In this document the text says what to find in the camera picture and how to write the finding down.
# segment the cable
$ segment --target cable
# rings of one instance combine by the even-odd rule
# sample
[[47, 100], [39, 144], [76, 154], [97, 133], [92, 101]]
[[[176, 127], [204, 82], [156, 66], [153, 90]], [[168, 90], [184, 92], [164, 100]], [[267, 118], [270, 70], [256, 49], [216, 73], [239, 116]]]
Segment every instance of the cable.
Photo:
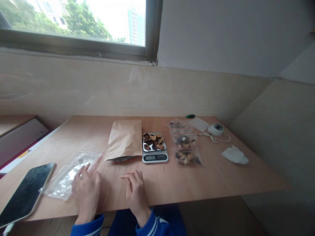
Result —
[[3, 236], [8, 236], [8, 234], [10, 233], [11, 229], [13, 228], [14, 223], [9, 224], [6, 229], [3, 231]]
[[212, 137], [212, 138], [214, 138], [214, 139], [216, 139], [216, 140], [219, 140], [219, 141], [221, 141], [221, 142], [229, 142], [230, 140], [231, 140], [231, 136], [230, 135], [228, 135], [227, 133], [225, 133], [225, 132], [223, 132], [225, 135], [227, 135], [227, 136], [229, 136], [229, 140], [221, 140], [221, 139], [218, 139], [217, 137], [215, 137], [215, 136], [213, 136], [213, 135], [211, 135], [210, 133], [205, 133], [205, 132], [203, 132], [203, 133], [199, 133], [198, 135], [200, 136], [200, 135], [205, 135], [205, 136], [207, 136], [207, 137]]

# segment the blue sleeve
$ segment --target blue sleeve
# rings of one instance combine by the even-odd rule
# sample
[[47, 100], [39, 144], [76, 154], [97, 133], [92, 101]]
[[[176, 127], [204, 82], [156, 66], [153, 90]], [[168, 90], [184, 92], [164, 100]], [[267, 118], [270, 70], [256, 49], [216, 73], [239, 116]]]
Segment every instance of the blue sleeve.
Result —
[[104, 214], [99, 214], [90, 223], [84, 225], [74, 225], [72, 227], [71, 236], [97, 236], [99, 235], [104, 221]]
[[137, 224], [136, 233], [138, 236], [174, 236], [169, 223], [160, 217], [156, 217], [153, 211], [143, 228], [140, 228], [139, 224]]

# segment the wall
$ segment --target wall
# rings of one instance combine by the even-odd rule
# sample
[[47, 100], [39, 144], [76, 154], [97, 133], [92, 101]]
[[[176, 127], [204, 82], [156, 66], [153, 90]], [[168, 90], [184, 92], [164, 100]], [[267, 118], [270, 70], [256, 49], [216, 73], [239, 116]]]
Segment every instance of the wall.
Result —
[[243, 196], [267, 233], [315, 234], [315, 86], [274, 81], [230, 124], [291, 190]]
[[164, 0], [158, 65], [279, 76], [312, 42], [310, 0]]
[[0, 53], [0, 114], [37, 114], [52, 128], [72, 115], [214, 115], [230, 123], [270, 79]]
[[315, 84], [315, 42], [305, 49], [282, 72], [281, 76], [302, 83]]

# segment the person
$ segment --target person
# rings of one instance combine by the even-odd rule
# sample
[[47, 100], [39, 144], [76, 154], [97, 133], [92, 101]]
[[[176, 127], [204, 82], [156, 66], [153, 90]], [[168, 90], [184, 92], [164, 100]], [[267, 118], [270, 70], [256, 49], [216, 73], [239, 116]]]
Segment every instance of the person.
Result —
[[[89, 175], [88, 168], [89, 165], [82, 167], [72, 182], [78, 218], [72, 227], [71, 236], [97, 236], [102, 228], [104, 214], [96, 215], [101, 178], [97, 171]], [[127, 180], [126, 202], [130, 210], [116, 212], [108, 236], [187, 235], [177, 205], [156, 206], [153, 210], [149, 208], [141, 171], [128, 172], [121, 178]]]

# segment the kraft paper bag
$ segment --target kraft paper bag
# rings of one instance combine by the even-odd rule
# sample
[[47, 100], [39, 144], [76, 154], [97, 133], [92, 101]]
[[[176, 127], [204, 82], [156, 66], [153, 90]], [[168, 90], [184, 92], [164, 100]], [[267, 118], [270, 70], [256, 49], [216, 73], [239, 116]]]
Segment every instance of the kraft paper bag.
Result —
[[113, 122], [105, 160], [127, 156], [142, 156], [141, 120]]

